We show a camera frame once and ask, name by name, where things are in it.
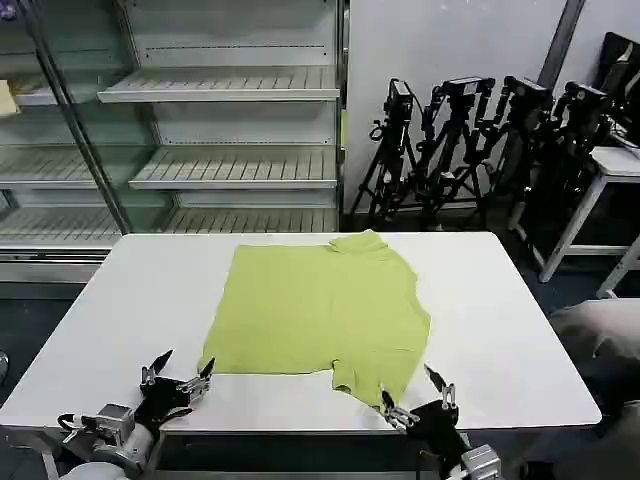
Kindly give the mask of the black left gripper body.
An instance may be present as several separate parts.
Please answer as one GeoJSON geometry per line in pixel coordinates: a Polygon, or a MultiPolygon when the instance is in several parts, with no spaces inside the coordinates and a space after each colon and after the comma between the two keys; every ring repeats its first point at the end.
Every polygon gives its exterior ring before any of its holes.
{"type": "Polygon", "coordinates": [[[142,401],[135,409],[134,421],[148,430],[154,440],[159,438],[163,424],[193,411],[190,396],[179,389],[181,384],[179,380],[157,377],[153,384],[139,386],[142,401]]]}

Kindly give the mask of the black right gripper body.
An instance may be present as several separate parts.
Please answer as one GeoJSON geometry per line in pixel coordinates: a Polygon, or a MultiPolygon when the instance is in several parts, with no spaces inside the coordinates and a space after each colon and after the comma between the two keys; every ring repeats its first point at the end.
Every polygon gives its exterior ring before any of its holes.
{"type": "Polygon", "coordinates": [[[425,443],[443,463],[459,463],[469,447],[456,428],[458,406],[430,402],[410,413],[418,420],[407,428],[408,435],[425,443]]]}

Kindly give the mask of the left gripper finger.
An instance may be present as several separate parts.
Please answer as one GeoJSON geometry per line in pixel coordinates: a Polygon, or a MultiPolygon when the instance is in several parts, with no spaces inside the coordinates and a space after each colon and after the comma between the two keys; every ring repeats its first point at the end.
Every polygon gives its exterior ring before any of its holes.
{"type": "Polygon", "coordinates": [[[179,385],[178,390],[185,394],[189,400],[197,400],[210,389],[210,379],[215,365],[212,358],[194,378],[179,385]]]}
{"type": "Polygon", "coordinates": [[[150,365],[141,368],[141,387],[165,386],[168,384],[169,380],[162,377],[160,373],[172,354],[173,350],[168,350],[153,360],[150,365]]]}

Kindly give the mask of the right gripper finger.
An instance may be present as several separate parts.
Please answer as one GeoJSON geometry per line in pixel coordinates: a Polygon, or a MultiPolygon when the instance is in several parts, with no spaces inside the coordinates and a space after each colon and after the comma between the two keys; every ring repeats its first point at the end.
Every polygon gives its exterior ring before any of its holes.
{"type": "Polygon", "coordinates": [[[409,429],[419,422],[419,417],[397,406],[391,394],[383,390],[382,401],[384,405],[384,419],[394,429],[409,429]]]}
{"type": "Polygon", "coordinates": [[[451,382],[447,382],[442,375],[429,367],[427,364],[424,365],[424,369],[426,374],[429,376],[431,382],[434,384],[438,392],[442,396],[442,407],[443,408],[455,408],[456,407],[456,392],[455,392],[455,384],[451,382]]]}

